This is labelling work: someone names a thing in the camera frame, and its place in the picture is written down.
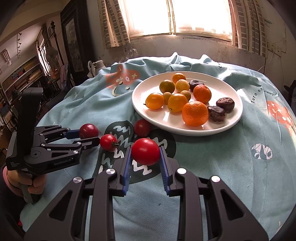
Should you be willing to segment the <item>person's left hand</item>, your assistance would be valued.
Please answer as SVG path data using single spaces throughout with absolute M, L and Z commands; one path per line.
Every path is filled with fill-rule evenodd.
M 9 171 L 6 167 L 3 169 L 3 179 L 7 187 L 17 196 L 22 196 L 22 185 L 28 185 L 30 194 L 42 194 L 46 185 L 47 175 L 40 175 L 32 179 L 21 170 Z

